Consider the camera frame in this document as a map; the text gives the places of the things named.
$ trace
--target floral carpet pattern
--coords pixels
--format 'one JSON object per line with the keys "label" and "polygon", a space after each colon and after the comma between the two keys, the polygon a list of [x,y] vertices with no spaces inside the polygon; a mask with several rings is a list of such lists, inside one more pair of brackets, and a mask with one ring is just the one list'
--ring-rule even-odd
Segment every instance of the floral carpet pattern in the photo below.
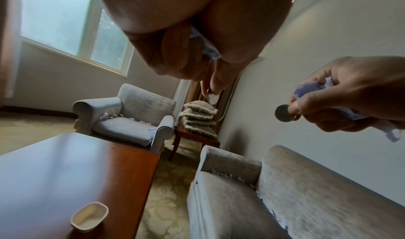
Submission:
{"label": "floral carpet pattern", "polygon": [[[0,155],[44,139],[74,132],[74,119],[0,112]],[[187,193],[199,163],[201,145],[182,139],[172,162],[167,140],[136,239],[188,239]]]}

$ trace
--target dark baseboard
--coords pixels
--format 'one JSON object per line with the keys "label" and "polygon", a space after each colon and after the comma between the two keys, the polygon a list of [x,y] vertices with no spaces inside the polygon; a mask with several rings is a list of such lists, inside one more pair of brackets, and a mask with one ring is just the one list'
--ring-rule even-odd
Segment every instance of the dark baseboard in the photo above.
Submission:
{"label": "dark baseboard", "polygon": [[19,114],[36,114],[43,116],[56,116],[56,117],[67,117],[77,119],[77,115],[70,112],[62,111],[52,111],[28,107],[19,107],[19,106],[0,106],[0,111],[8,113],[19,113]]}

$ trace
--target coffee table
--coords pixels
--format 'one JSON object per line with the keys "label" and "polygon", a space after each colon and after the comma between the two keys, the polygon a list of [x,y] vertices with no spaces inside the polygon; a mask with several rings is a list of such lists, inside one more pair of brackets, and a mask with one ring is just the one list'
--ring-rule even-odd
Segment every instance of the coffee table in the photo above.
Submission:
{"label": "coffee table", "polygon": [[[76,133],[0,156],[0,238],[133,239],[159,157]],[[88,203],[109,208],[101,225],[80,233],[71,216]]]}
{"label": "coffee table", "polygon": [[173,141],[173,151],[169,157],[170,162],[173,160],[174,156],[176,155],[178,145],[180,144],[181,138],[190,139],[190,140],[194,140],[194,141],[202,143],[201,149],[205,145],[213,146],[216,148],[219,148],[219,146],[220,146],[218,139],[212,139],[212,138],[200,136],[200,135],[197,135],[197,134],[194,134],[194,133],[191,133],[191,132],[185,130],[183,127],[183,123],[181,121],[179,121],[179,123],[177,125],[177,129],[174,131],[174,133],[175,133],[176,137],[174,138],[174,141]]}

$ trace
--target stack of cushions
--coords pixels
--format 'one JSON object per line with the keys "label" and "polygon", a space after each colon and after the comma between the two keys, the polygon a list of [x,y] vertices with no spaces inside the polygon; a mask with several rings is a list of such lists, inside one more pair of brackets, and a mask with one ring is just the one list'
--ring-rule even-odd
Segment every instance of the stack of cushions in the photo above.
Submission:
{"label": "stack of cushions", "polygon": [[186,109],[179,115],[182,117],[185,130],[210,138],[217,137],[211,129],[211,126],[216,124],[212,121],[218,112],[215,107],[201,100],[184,104],[184,107]]}

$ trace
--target gray wall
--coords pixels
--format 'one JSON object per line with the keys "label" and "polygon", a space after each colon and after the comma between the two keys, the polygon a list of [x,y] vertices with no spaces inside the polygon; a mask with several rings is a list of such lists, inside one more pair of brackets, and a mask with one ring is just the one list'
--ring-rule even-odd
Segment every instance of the gray wall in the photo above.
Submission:
{"label": "gray wall", "polygon": [[403,0],[320,0],[284,25],[268,57],[243,73],[221,148],[260,160],[281,144],[405,205],[405,139],[391,143],[376,129],[326,133],[305,119],[274,117],[294,88],[332,59],[386,54],[405,56]]}
{"label": "gray wall", "polygon": [[123,83],[173,98],[179,80],[156,75],[134,53],[128,77],[59,54],[22,44],[21,60],[10,106],[72,111],[73,102],[116,96]]}

